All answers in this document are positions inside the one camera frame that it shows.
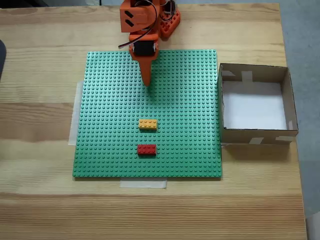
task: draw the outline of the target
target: white tape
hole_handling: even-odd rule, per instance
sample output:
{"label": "white tape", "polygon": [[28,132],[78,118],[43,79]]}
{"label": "white tape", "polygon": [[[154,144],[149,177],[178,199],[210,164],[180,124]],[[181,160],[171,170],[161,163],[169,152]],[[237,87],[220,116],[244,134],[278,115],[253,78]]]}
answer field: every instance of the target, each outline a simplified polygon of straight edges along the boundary
{"label": "white tape", "polygon": [[244,83],[252,83],[252,71],[241,71],[242,82]]}
{"label": "white tape", "polygon": [[222,70],[222,76],[235,77],[236,75],[234,75],[231,71]]}
{"label": "white tape", "polygon": [[249,144],[261,144],[263,137],[253,137],[251,138]]}
{"label": "white tape", "polygon": [[288,122],[288,125],[289,125],[289,130],[293,130],[294,129],[294,126],[292,124],[292,121],[289,121]]}
{"label": "white tape", "polygon": [[166,187],[166,177],[122,177],[120,181],[120,188],[165,189]]}
{"label": "white tape", "polygon": [[293,140],[295,140],[295,137],[294,136],[277,136],[275,140],[292,142]]}
{"label": "white tape", "polygon": [[83,87],[84,87],[84,81],[80,81],[76,84],[73,112],[72,112],[72,119],[71,119],[70,133],[69,133],[69,142],[68,142],[68,145],[72,145],[72,146],[75,146],[77,142],[77,133],[78,133]]}
{"label": "white tape", "polygon": [[230,145],[230,143],[226,143],[226,142],[221,142],[221,148],[224,148],[226,146]]}

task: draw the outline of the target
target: green lego baseplate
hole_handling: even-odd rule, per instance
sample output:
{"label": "green lego baseplate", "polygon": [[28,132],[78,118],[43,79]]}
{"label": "green lego baseplate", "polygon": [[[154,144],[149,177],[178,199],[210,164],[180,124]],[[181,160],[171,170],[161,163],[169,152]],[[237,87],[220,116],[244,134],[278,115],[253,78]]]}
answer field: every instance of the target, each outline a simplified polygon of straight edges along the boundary
{"label": "green lego baseplate", "polygon": [[[156,144],[156,156],[138,155],[138,144]],[[128,51],[88,53],[74,177],[221,175],[215,50],[160,50],[149,87]]]}

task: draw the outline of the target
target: open cardboard box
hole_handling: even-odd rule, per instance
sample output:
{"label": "open cardboard box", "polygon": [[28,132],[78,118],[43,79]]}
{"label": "open cardboard box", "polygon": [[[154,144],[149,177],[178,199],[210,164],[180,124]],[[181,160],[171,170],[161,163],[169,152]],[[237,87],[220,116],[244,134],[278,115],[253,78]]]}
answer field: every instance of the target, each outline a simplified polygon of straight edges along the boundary
{"label": "open cardboard box", "polygon": [[286,145],[298,134],[287,67],[221,63],[221,142]]}

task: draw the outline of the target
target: orange robotic arm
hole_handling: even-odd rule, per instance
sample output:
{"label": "orange robotic arm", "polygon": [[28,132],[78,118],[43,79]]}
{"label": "orange robotic arm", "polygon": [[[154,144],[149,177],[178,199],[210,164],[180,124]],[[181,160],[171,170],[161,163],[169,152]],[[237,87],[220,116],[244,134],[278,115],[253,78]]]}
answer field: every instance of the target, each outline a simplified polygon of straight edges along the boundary
{"label": "orange robotic arm", "polygon": [[180,23],[180,12],[174,0],[124,0],[120,6],[121,31],[130,33],[129,46],[133,60],[139,62],[146,86],[151,81],[151,63],[159,53],[159,37],[167,39]]}

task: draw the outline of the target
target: wood grain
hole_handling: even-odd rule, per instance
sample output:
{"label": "wood grain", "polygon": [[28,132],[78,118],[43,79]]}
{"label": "wood grain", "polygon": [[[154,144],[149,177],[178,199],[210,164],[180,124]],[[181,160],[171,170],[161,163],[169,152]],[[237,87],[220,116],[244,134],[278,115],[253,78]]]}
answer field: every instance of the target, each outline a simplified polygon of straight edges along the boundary
{"label": "wood grain", "polygon": [[0,193],[1,239],[304,239],[295,196]]}
{"label": "wood grain", "polygon": [[[286,66],[279,5],[179,5],[161,49],[217,49],[220,63]],[[221,180],[166,189],[72,178],[68,145],[88,51],[117,50],[118,7],[0,9],[0,239],[306,239],[296,143],[229,145]]]}
{"label": "wood grain", "polygon": [[0,103],[0,139],[68,140],[72,103]]}
{"label": "wood grain", "polygon": [[[286,65],[278,4],[181,4],[161,49],[217,49],[220,63]],[[118,50],[119,8],[0,9],[7,46],[0,102],[72,103],[88,51]]]}

